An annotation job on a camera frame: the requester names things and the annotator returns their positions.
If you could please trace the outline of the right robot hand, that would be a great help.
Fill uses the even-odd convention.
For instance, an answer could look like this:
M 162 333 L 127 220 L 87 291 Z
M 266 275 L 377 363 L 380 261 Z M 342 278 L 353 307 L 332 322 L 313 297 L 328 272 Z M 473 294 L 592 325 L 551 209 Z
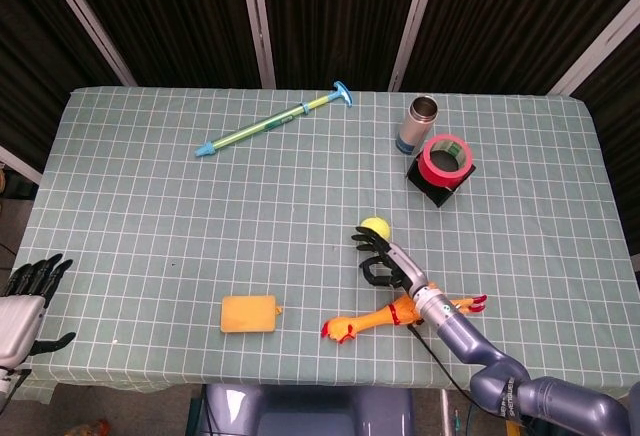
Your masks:
M 351 239 L 358 242 L 356 249 L 372 253 L 359 264 L 370 285 L 403 288 L 411 298 L 429 285 L 424 271 L 397 244 L 370 228 L 357 226 L 355 230 Z

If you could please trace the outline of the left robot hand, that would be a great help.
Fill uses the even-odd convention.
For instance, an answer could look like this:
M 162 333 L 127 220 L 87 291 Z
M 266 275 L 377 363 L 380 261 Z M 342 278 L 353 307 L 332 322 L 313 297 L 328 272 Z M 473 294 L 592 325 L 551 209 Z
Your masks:
M 62 254 L 16 269 L 1 292 L 1 370 L 10 373 L 28 357 L 57 352 L 68 346 L 75 332 L 58 340 L 37 340 L 47 308 L 73 264 Z

